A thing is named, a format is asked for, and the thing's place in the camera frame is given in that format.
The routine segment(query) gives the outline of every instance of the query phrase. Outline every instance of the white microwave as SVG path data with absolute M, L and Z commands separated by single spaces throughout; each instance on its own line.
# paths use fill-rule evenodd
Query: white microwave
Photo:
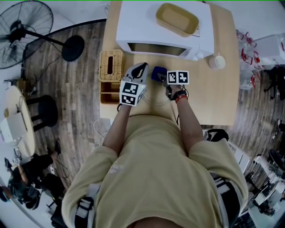
M 163 3 L 172 3 L 199 19 L 199 27 L 189 37 L 160 26 L 156 11 Z M 214 53 L 212 16 L 208 4 L 197 1 L 123 1 L 116 42 L 133 54 L 154 54 L 199 60 Z

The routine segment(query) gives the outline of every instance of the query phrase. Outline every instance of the black stool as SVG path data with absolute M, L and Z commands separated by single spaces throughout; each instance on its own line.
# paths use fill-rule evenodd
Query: black stool
M 34 126 L 34 131 L 40 130 L 45 126 L 53 127 L 58 120 L 57 104 L 49 95 L 44 95 L 40 98 L 26 100 L 27 105 L 39 103 L 38 115 L 33 116 L 31 120 L 34 122 L 41 119 L 42 123 Z

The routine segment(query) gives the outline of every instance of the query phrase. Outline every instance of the beige t-shirt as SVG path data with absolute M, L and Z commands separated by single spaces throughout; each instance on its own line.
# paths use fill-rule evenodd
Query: beige t-shirt
M 127 228 L 147 217 L 161 217 L 184 228 L 222 227 L 209 171 L 240 188 L 244 208 L 247 185 L 225 139 L 199 142 L 187 157 L 174 122 L 133 116 L 119 157 L 110 148 L 97 147 L 87 158 L 64 197 L 62 215 L 71 227 L 72 208 L 90 184 L 102 181 L 96 201 L 97 228 Z

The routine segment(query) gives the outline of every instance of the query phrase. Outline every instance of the standing fan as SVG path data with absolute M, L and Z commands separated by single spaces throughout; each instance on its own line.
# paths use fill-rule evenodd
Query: standing fan
M 84 49 L 84 40 L 72 36 L 65 43 L 48 37 L 53 25 L 51 9 L 40 1 L 17 3 L 0 15 L 0 69 L 14 66 L 30 57 L 44 41 L 62 46 L 62 57 L 71 62 L 80 57 Z M 35 47 L 26 49 L 26 45 L 35 42 Z

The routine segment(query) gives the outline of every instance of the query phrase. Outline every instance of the white cup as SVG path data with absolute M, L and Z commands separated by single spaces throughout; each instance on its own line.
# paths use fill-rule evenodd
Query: white cup
M 209 60 L 211 69 L 223 69 L 226 66 L 226 61 L 221 55 L 213 56 Z

